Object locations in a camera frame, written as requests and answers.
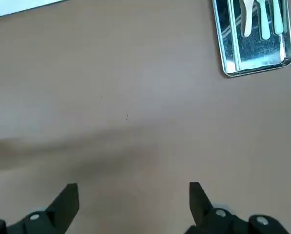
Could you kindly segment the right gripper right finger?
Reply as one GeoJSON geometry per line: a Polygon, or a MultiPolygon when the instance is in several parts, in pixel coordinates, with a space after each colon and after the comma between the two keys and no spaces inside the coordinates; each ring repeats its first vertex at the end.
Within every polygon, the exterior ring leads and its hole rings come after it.
{"type": "Polygon", "coordinates": [[[198,182],[190,182],[189,199],[195,224],[187,234],[289,234],[271,216],[255,214],[245,221],[226,209],[214,207],[198,182]]]}

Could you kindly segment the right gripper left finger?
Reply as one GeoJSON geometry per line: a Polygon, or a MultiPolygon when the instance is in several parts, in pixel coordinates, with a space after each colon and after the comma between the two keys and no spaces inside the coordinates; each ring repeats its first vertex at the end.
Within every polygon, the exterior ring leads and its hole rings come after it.
{"type": "Polygon", "coordinates": [[[78,185],[70,183],[45,210],[32,212],[10,226],[0,219],[0,234],[64,234],[78,211],[78,185]]]}

